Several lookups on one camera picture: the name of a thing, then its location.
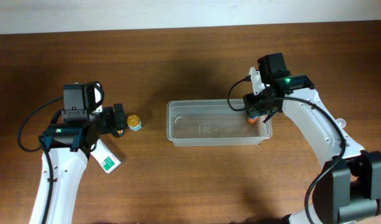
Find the orange tube white cap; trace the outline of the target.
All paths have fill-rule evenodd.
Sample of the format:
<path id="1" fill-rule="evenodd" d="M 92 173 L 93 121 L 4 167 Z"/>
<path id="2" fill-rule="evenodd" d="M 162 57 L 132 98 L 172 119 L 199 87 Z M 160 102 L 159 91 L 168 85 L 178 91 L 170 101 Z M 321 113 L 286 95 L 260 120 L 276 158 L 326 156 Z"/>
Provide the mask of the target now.
<path id="1" fill-rule="evenodd" d="M 258 120 L 258 117 L 248 118 L 248 119 L 247 119 L 248 123 L 250 123 L 250 124 L 254 124 L 254 123 L 256 123 L 257 120 Z"/>

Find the gold lid balm jar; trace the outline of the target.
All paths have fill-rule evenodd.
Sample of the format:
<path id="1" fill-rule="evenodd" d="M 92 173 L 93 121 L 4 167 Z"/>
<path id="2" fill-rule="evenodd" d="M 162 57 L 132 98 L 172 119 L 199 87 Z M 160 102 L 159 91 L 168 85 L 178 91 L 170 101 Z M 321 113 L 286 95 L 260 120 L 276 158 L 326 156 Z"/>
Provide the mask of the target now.
<path id="1" fill-rule="evenodd" d="M 129 129 L 133 131 L 138 131 L 142 127 L 140 118 L 135 114 L 128 116 L 127 125 Z"/>

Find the white green medicine box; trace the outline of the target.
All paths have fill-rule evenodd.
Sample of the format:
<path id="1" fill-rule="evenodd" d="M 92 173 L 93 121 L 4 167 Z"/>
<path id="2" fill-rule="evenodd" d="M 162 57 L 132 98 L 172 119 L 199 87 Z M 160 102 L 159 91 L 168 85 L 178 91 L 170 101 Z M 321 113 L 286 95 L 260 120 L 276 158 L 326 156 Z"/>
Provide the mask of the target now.
<path id="1" fill-rule="evenodd" d="M 103 171 L 107 174 L 110 174 L 121 165 L 121 161 L 100 139 L 94 145 L 94 150 L 91 152 L 91 155 L 96 159 Z"/>

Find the white pump bottle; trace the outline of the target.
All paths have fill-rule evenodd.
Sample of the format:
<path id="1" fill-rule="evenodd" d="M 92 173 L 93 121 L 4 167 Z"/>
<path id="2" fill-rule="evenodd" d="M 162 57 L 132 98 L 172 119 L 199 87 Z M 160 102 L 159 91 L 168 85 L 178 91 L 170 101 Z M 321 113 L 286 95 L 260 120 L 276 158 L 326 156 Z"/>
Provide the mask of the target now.
<path id="1" fill-rule="evenodd" d="M 341 127 L 341 128 L 345 128 L 346 127 L 346 121 L 342 118 L 338 118 L 336 120 L 337 124 Z"/>

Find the dark bottle white cap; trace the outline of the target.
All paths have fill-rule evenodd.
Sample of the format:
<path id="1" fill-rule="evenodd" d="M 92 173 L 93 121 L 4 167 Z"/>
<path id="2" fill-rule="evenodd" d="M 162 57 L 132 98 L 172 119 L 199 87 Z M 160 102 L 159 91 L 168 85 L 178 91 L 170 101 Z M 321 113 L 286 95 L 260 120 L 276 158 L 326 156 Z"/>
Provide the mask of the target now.
<path id="1" fill-rule="evenodd" d="M 112 134 L 115 138 L 120 138 L 124 135 L 124 130 L 123 129 L 119 129 L 115 132 L 113 132 Z"/>

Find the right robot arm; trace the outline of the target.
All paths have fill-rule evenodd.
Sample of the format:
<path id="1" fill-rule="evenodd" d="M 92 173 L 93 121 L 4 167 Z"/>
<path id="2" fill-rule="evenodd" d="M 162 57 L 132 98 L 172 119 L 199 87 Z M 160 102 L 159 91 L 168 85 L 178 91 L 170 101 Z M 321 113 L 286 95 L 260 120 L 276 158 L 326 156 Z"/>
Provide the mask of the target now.
<path id="1" fill-rule="evenodd" d="M 355 223 L 381 215 L 381 152 L 366 151 L 326 109 L 306 75 L 291 75 L 281 53 L 251 68 L 253 92 L 243 97 L 254 119 L 284 113 L 304 135 L 322 167 L 306 191 L 304 209 L 285 223 Z"/>

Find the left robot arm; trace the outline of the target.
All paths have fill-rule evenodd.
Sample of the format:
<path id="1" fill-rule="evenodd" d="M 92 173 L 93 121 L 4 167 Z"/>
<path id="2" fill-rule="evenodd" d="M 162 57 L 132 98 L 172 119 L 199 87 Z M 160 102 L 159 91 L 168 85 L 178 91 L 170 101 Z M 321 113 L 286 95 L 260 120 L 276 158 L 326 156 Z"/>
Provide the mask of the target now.
<path id="1" fill-rule="evenodd" d="M 120 138 L 126 128 L 122 104 L 103 107 L 100 82 L 66 85 L 63 108 L 38 137 L 42 149 L 42 173 L 31 223 L 71 223 L 76 195 L 90 157 L 106 173 L 121 162 L 100 137 Z"/>

